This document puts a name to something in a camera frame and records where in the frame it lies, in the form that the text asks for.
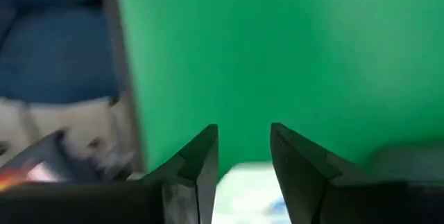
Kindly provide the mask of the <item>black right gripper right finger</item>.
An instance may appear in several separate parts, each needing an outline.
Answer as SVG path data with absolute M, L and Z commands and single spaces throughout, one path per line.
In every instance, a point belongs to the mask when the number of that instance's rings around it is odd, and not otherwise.
M 272 163 L 292 224 L 408 224 L 407 184 L 382 182 L 282 123 Z

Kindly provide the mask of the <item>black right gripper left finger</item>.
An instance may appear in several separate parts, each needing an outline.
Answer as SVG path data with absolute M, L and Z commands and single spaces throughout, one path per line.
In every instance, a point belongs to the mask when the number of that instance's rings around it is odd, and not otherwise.
M 211 224 L 219 172 L 219 129 L 206 126 L 142 178 L 149 224 Z

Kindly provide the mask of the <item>white plastic bin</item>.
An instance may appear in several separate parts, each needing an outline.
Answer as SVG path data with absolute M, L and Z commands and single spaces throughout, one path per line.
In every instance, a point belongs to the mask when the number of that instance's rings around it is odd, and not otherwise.
M 280 197 L 270 162 L 237 164 L 217 184 L 212 224 L 291 224 L 288 214 L 266 213 L 269 204 Z

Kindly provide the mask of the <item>dark grey translucent bin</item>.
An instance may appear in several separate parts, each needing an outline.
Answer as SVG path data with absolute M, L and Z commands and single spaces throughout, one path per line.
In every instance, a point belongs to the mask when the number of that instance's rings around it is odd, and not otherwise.
M 386 146 L 370 157 L 360 181 L 444 185 L 444 142 Z

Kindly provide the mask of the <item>green table mat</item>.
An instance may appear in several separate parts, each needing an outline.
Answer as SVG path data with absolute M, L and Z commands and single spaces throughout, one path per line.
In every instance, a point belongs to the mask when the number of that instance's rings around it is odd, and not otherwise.
M 219 171 L 283 123 L 356 163 L 444 139 L 444 0 L 119 0 L 144 168 L 205 126 Z

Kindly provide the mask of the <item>blue padded seat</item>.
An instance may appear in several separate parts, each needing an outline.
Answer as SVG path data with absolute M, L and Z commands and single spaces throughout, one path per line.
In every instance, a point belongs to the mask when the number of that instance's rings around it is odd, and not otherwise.
M 75 103 L 119 92 L 103 0 L 0 0 L 0 97 Z

